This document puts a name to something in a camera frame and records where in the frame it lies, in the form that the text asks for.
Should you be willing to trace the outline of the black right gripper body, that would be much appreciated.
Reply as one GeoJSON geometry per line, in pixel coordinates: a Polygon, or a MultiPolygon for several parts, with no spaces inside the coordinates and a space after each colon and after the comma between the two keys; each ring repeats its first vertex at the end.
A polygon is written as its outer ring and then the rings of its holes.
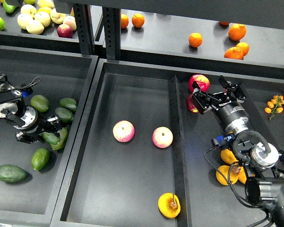
{"type": "Polygon", "coordinates": [[[232,86],[230,95],[225,94],[225,90],[215,94],[194,90],[192,102],[200,114],[212,111],[223,129],[247,129],[249,116],[242,107],[247,97],[240,85],[232,86]]]}

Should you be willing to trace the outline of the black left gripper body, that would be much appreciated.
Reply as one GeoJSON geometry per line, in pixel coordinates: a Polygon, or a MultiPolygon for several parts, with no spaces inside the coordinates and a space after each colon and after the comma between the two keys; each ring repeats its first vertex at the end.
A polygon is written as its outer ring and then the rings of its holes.
{"type": "Polygon", "coordinates": [[[58,131],[62,129],[60,119],[57,115],[48,118],[38,117],[30,126],[22,127],[16,132],[16,139],[19,142],[31,144],[33,142],[44,141],[40,136],[42,132],[52,132],[57,137],[58,131]]]}

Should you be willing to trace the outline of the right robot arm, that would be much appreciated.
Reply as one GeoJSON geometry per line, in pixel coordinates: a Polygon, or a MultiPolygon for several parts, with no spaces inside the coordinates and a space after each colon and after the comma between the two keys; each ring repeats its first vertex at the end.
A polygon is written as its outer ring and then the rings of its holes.
{"type": "Polygon", "coordinates": [[[234,193],[245,207],[259,208],[266,213],[268,227],[275,224],[284,227],[284,172],[276,168],[276,163],[284,157],[257,131],[249,129],[249,116],[242,106],[247,97],[244,86],[232,84],[223,76],[219,83],[224,91],[210,94],[201,90],[193,82],[192,103],[200,114],[212,111],[225,134],[212,139],[213,149],[229,149],[235,156],[224,174],[217,172],[234,192],[231,171],[242,167],[246,174],[245,197],[234,193]]]}

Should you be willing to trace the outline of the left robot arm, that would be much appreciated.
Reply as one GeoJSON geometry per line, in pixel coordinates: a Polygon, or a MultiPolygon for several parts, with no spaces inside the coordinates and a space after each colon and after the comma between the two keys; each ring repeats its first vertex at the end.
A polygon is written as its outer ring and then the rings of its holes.
{"type": "Polygon", "coordinates": [[[64,140],[64,132],[57,115],[44,118],[40,105],[26,105],[24,98],[33,93],[32,87],[41,81],[36,77],[28,84],[13,86],[7,75],[0,76],[0,120],[12,125],[17,141],[31,144],[48,142],[57,145],[64,140]]]}

